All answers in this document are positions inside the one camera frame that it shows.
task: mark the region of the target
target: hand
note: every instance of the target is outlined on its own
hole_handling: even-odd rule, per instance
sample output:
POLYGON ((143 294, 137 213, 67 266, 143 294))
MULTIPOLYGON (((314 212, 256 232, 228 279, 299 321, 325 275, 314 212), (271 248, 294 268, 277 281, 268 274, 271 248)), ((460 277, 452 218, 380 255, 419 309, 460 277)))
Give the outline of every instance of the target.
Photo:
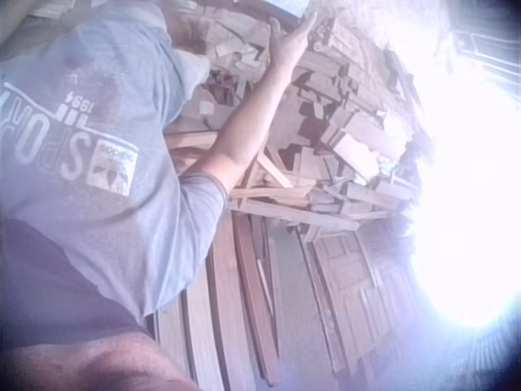
POLYGON ((282 35, 280 23, 270 18, 271 36, 269 38, 270 66, 291 77, 293 69, 308 47, 308 35, 317 20, 317 12, 307 17, 297 30, 282 35))

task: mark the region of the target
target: person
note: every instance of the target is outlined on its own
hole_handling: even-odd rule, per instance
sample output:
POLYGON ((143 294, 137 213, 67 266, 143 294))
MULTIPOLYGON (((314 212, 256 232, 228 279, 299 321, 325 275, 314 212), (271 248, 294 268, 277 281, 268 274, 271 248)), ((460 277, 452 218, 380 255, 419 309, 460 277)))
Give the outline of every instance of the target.
POLYGON ((153 2, 108 4, 2 64, 7 389, 196 389, 139 322, 204 262, 316 15, 287 35, 271 20, 264 76, 180 177, 163 130, 205 71, 173 49, 170 16, 153 2))

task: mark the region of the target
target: bare arm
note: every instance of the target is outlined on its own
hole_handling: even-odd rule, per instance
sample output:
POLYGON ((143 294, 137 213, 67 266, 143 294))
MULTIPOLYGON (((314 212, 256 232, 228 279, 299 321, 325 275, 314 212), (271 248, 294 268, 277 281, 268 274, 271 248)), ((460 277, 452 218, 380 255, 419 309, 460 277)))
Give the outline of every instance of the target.
POLYGON ((308 45, 308 34, 316 19, 308 18, 296 31, 283 36, 280 24, 271 20, 271 63, 254 91, 228 118, 208 153, 188 173, 209 173, 229 193, 259 152, 275 116, 291 74, 308 45))

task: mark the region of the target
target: gray t-shirt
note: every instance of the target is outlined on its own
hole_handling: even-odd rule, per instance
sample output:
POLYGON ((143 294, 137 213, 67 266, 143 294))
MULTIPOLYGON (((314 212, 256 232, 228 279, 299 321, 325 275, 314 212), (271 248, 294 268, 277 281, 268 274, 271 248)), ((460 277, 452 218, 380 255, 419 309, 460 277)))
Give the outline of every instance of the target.
POLYGON ((195 277, 225 206, 216 179, 179 178, 169 157, 186 83, 154 18, 108 7, 3 63, 0 90, 2 215, 138 319, 195 277))

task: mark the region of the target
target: t-shirt sleeve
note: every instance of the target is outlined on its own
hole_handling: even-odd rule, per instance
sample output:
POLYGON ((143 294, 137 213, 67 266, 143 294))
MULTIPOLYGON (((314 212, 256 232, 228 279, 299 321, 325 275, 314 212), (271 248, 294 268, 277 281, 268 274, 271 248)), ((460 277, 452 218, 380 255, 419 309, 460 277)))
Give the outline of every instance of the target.
POLYGON ((226 192, 218 179, 211 174, 197 173, 179 178, 181 183, 182 212, 189 218, 182 219, 190 226, 181 227, 187 242, 195 243, 197 262, 195 271, 208 255, 215 236, 217 223, 226 205, 226 192))

